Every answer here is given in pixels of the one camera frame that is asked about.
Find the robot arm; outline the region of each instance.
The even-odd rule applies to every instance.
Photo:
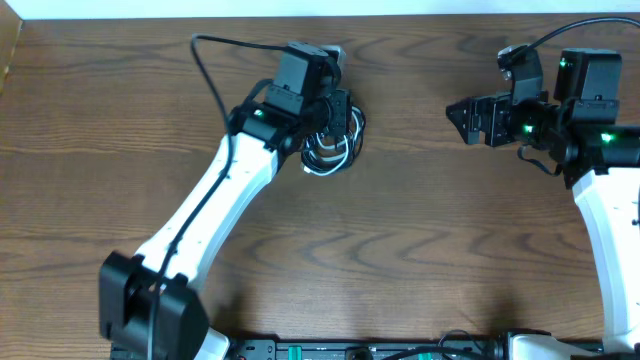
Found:
[[[211,166],[171,219],[136,251],[144,257],[142,265],[158,272],[169,243],[196,205],[218,178],[228,156],[225,136]],[[232,137],[233,164],[226,178],[204,205],[185,232],[173,255],[166,276],[183,274],[196,291],[204,287],[207,273],[220,246],[253,197],[271,182],[278,171],[278,152],[265,142],[245,133]]]
[[[640,168],[611,168],[608,175],[590,171],[573,186],[598,270],[602,342],[609,353],[633,353],[640,343],[639,186]]]
[[[501,70],[512,80],[510,92],[465,99],[447,107],[447,116],[465,143],[477,143],[480,132],[491,147],[522,141],[520,159],[547,174],[564,175],[591,238],[604,304],[604,350],[633,353],[640,342],[640,128],[615,126],[620,55],[565,49],[554,93],[558,106],[542,91],[536,51],[526,49],[513,46],[498,55],[499,64],[509,64]],[[525,159],[527,146],[549,151],[556,170]],[[541,334],[516,335],[507,347],[510,359],[594,355]]]
[[[229,340],[209,328],[198,299],[222,243],[287,157],[302,149],[305,171],[315,175],[346,169],[359,153],[355,149],[362,144],[365,125],[350,92],[337,88],[344,62],[339,47],[323,49],[301,42],[262,46],[208,35],[194,40],[198,37],[284,54],[276,78],[260,81],[233,109],[225,124],[228,136],[173,217],[133,258],[114,252],[100,269],[101,335],[153,359],[223,358]],[[192,42],[196,62],[217,96],[194,49]],[[265,101],[255,102],[264,87]],[[326,137],[334,139],[331,147]]]

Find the wood grain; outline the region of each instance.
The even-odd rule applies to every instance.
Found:
[[[9,73],[9,64],[18,42],[22,19],[4,0],[0,0],[0,94],[4,86],[4,78]]]
[[[425,339],[464,328],[598,338],[589,239],[560,179],[514,149],[465,146],[446,105],[506,85],[495,54],[579,15],[31,21],[0,99],[0,358],[100,358],[96,278],[173,214],[223,135],[188,51],[193,32],[342,45],[369,124],[330,178],[292,157],[210,272],[218,330],[282,338]],[[621,123],[638,123],[637,32],[579,28],[541,48],[623,53]],[[201,46],[228,107],[277,53]]]

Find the white wall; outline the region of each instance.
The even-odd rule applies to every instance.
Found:
[[[640,12],[640,0],[6,0],[25,20]]]

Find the white cable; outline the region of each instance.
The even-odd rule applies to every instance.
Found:
[[[360,110],[356,109],[356,108],[352,108],[351,109],[351,116],[354,117],[355,120],[356,120],[355,121],[356,122],[356,133],[355,133],[355,135],[353,135],[353,141],[354,141],[353,145],[354,146],[355,146],[355,141],[357,141],[357,139],[358,139],[358,134],[360,133],[360,122],[358,121],[358,115],[356,114],[356,111],[359,114],[362,114],[362,112]],[[316,139],[318,140],[318,145],[321,148],[323,148],[325,150],[335,150],[335,148],[336,148],[335,144],[334,145],[325,145],[322,142],[322,139],[320,139],[320,133],[316,133]],[[344,146],[345,143],[346,143],[346,141],[343,140],[343,141],[339,142],[337,146],[338,147],[342,147],[342,146]]]
[[[347,138],[347,135],[344,136],[344,140],[345,141],[349,141],[349,139]],[[313,171],[313,170],[311,170],[311,169],[309,169],[308,167],[305,166],[303,168],[303,170],[306,173],[313,174],[313,175],[316,175],[316,176],[331,175],[331,174],[335,173],[336,171],[338,171],[342,167],[342,165],[344,165],[347,162],[347,158],[348,157],[349,157],[349,145],[347,145],[347,147],[346,147],[346,150],[344,152],[344,157],[342,158],[342,161],[336,167],[334,167],[333,169],[331,169],[331,170],[329,170],[327,172],[320,173],[320,172]]]
[[[356,114],[356,110],[355,110],[355,109],[353,109],[353,110],[351,111],[351,116],[355,119],[355,123],[356,123],[356,132],[355,132],[355,134],[354,134],[354,133],[349,132],[349,135],[350,135],[350,136],[349,136],[349,138],[350,138],[350,140],[352,140],[352,142],[353,142],[353,144],[352,144],[352,148],[353,148],[353,149],[355,149],[355,148],[356,148],[357,141],[358,141],[358,135],[360,134],[360,130],[361,130],[361,128],[360,128],[360,122],[361,122],[362,120],[361,120],[361,119],[359,118],[359,116]],[[320,147],[322,147],[323,149],[327,149],[327,150],[334,150],[334,149],[335,149],[333,146],[326,146],[326,145],[322,144],[322,140],[320,139],[320,135],[319,135],[319,134],[316,134],[316,139],[318,140],[318,142],[319,142],[319,144],[320,144]],[[346,144],[346,143],[347,143],[347,140],[343,140],[343,141],[341,141],[341,142],[338,144],[338,146],[339,146],[339,147],[341,147],[341,146],[343,146],[343,145],[344,145],[344,144]],[[320,156],[320,155],[316,154],[314,150],[311,150],[309,153],[310,153],[310,154],[311,154],[311,156],[313,156],[314,158],[316,158],[316,159],[320,159],[320,160],[322,160],[322,161],[326,161],[326,162],[336,161],[336,160],[340,160],[340,159],[342,159],[342,158],[343,158],[343,154],[335,155],[335,156],[326,156],[326,157],[325,157],[325,156]]]

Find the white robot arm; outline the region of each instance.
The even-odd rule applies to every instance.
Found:
[[[284,52],[276,78],[256,84],[227,115],[204,69],[199,39]],[[302,42],[265,46],[194,35],[192,52],[229,134],[205,175],[178,211],[133,258],[116,252],[100,270],[100,332],[148,359],[220,360],[229,340],[209,328],[198,293],[218,250],[255,195],[285,159],[302,152],[305,171],[324,176],[358,156],[364,114],[338,89],[344,62],[339,47]],[[266,88],[265,101],[253,99]],[[330,151],[325,136],[334,140]]]
[[[640,168],[610,168],[606,175],[589,171],[573,186],[598,271],[605,353],[633,354],[640,343],[639,193]],[[597,355],[548,335],[522,334],[509,341],[509,359],[514,360]]]

